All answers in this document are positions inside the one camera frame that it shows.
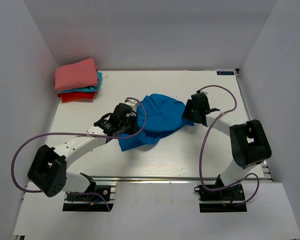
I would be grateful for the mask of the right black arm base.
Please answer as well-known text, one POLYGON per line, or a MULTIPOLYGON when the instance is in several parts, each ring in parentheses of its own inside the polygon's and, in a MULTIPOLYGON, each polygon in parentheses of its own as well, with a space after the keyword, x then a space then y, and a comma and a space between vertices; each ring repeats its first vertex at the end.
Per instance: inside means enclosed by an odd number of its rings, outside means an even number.
POLYGON ((193 190, 199 195, 199 199, 202 202, 234 202, 246 200, 244 190, 241 184, 219 191, 208 191, 204 189, 202 185, 197 185, 196 187, 194 187, 193 190))

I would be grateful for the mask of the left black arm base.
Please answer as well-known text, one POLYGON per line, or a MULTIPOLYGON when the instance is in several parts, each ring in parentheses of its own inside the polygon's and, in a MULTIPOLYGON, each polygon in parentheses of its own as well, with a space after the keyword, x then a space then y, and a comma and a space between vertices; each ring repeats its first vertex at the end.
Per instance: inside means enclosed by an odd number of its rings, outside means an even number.
POLYGON ((104 202, 100 196, 104 198, 104 200, 108 203, 115 199, 116 187, 111 185, 96 185, 90 190, 86 191, 87 193, 97 193, 95 194, 83 194, 83 195, 76 195, 72 193, 67 193, 65 195, 65 200, 70 203, 75 202, 104 202))

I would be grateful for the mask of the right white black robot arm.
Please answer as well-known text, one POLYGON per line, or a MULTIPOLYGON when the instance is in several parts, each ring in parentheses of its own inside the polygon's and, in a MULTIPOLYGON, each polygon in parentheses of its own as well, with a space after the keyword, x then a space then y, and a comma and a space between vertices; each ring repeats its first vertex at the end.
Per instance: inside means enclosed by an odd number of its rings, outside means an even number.
POLYGON ((230 110, 222 112, 210 108, 204 92, 197 92, 187 100, 182 118, 207 127, 199 153, 199 178, 202 187, 226 200, 234 193, 234 187, 249 176, 253 168, 272 156, 272 150, 262 123, 257 120, 237 121, 226 118, 226 114, 237 108, 237 102, 230 110), (228 167, 216 179, 214 188, 207 187, 203 179, 203 154, 209 134, 212 130, 228 136, 230 139, 232 160, 228 167))

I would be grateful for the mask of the blue t shirt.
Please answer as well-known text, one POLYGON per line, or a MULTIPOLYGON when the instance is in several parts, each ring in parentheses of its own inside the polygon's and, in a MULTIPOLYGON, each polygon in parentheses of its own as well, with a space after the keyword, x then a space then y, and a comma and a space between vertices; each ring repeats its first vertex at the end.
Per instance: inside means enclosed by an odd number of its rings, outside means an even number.
POLYGON ((184 126, 194 126, 192 121, 183 119, 182 115, 186 105, 166 95, 153 93, 147 95, 137 108, 137 125, 141 133, 127 139, 120 139, 119 146, 122 151, 134 149, 143 145, 155 145, 184 126))

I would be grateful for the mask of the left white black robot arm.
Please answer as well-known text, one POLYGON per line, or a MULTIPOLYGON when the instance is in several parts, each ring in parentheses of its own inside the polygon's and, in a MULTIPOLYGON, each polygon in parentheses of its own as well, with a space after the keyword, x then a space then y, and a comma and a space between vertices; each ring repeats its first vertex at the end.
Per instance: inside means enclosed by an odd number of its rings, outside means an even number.
POLYGON ((71 173, 67 169, 85 154, 118 139, 120 134, 135 135, 139 129, 138 106, 138 101, 127 99, 85 133, 57 146, 41 146, 30 166, 28 178, 49 198, 59 192, 79 193, 86 200, 93 198, 96 182, 92 177, 85 173, 71 173))

